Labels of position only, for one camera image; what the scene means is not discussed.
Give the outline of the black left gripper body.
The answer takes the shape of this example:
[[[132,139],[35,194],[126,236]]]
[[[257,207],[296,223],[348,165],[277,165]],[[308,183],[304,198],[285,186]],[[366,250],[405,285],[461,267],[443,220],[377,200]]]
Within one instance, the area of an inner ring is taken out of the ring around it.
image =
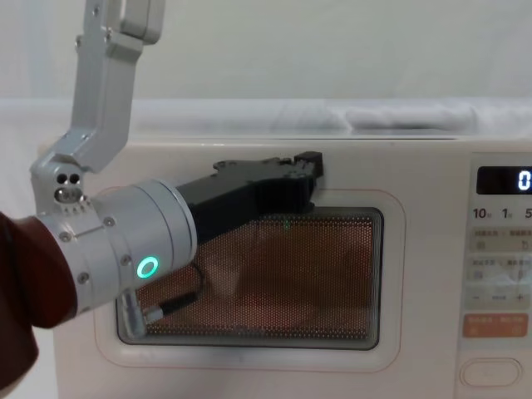
[[[293,212],[293,161],[227,160],[212,175],[177,187],[205,244],[266,214]]]

